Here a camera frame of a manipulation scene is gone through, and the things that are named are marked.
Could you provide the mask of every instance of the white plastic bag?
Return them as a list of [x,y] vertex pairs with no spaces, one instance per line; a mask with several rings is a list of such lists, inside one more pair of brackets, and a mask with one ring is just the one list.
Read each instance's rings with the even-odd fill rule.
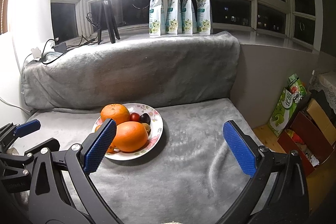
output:
[[165,10],[162,0],[151,0],[149,5],[149,34],[165,34]]
[[210,0],[197,1],[197,32],[202,34],[211,33],[211,6]]
[[181,4],[180,0],[168,0],[166,33],[182,33]]
[[191,0],[183,0],[182,2],[182,32],[183,33],[196,33],[197,24],[195,17],[195,10]]

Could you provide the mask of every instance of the floral plate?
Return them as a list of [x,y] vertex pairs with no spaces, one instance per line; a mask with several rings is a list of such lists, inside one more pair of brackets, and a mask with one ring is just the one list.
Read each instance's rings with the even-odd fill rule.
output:
[[[152,150],[153,147],[158,143],[162,135],[163,121],[161,115],[154,108],[138,103],[130,103],[123,105],[127,107],[129,113],[136,112],[140,115],[148,113],[151,118],[151,124],[150,124],[151,131],[149,133],[147,143],[140,150],[137,150],[132,153],[124,153],[116,149],[115,151],[119,152],[116,152],[114,154],[106,153],[105,157],[112,160],[132,160],[139,158],[142,155],[148,153],[150,150]],[[102,124],[102,121],[101,118],[99,117],[92,127],[92,133],[95,131],[95,128],[100,124]]]

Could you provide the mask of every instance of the silver screw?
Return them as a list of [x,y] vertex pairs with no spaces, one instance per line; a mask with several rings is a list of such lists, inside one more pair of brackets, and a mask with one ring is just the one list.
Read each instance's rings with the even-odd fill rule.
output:
[[43,148],[41,149],[41,154],[45,154],[45,153],[47,153],[47,152],[48,152],[48,148],[43,147]]
[[261,152],[268,152],[269,151],[269,149],[264,145],[260,145],[259,149],[260,149]]
[[292,151],[291,151],[291,154],[292,154],[293,156],[297,156],[297,155],[299,154],[299,152],[296,151],[296,150],[292,150]]
[[81,146],[78,144],[78,143],[76,143],[76,144],[74,144],[73,146],[71,146],[71,149],[73,150],[73,151],[77,151],[77,150],[79,150],[81,148]]

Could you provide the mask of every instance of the green box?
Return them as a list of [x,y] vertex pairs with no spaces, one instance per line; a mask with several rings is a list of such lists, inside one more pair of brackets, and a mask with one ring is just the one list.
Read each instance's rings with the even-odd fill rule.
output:
[[279,101],[267,123],[277,137],[288,124],[296,107],[297,104],[294,102],[292,94],[286,88],[283,88]]

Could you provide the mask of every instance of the blue gripper pad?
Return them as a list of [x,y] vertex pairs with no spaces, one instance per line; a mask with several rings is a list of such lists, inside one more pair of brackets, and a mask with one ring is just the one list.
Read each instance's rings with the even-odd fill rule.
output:
[[256,158],[230,122],[223,126],[223,137],[246,175],[254,176]]
[[99,137],[90,147],[89,151],[84,156],[84,172],[87,174],[96,172],[98,166],[104,158],[104,155],[111,145],[114,137],[117,133],[117,125],[114,120],[110,120],[109,123],[103,128]]
[[35,119],[17,126],[14,135],[16,137],[22,138],[30,133],[38,131],[40,128],[41,128],[40,121]]

